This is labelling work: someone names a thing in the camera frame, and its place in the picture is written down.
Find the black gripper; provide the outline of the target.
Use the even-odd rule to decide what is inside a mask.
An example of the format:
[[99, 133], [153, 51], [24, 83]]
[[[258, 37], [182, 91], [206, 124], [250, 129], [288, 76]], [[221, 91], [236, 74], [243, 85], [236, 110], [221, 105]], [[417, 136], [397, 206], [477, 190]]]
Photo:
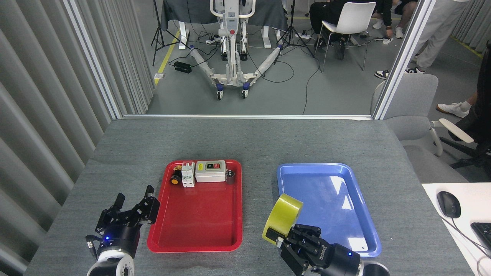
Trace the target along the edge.
[[160, 202], [154, 197], [153, 186], [148, 185], [143, 199], [132, 209], [123, 212], [123, 223], [126, 225], [116, 225], [119, 223], [124, 201], [124, 194], [119, 193], [114, 204], [104, 209], [100, 215], [95, 228], [96, 233], [102, 234], [103, 238], [98, 255], [106, 250], [119, 250], [135, 257], [140, 240], [140, 224], [145, 221], [149, 224], [156, 222]]
[[[305, 274], [309, 266], [307, 253], [320, 250], [326, 241], [320, 238], [321, 229], [305, 224], [295, 224], [286, 236], [272, 228], [267, 228], [265, 237], [280, 248], [280, 256], [297, 276]], [[361, 270], [361, 257], [351, 249], [334, 243], [322, 249], [318, 262], [311, 269], [321, 276], [358, 276]]]

